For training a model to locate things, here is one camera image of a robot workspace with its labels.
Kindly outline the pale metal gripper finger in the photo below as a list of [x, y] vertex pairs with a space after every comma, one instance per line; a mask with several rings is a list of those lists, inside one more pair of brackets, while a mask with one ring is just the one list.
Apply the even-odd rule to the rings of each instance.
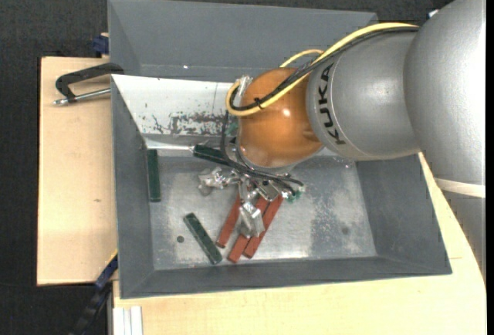
[[259, 208], [253, 208], [251, 217], [251, 230], [253, 235], [261, 235], [265, 231], [262, 219], [262, 211]]
[[240, 226], [239, 231], [246, 238], [252, 237], [252, 213], [253, 205], [250, 202], [241, 204], [239, 209]]

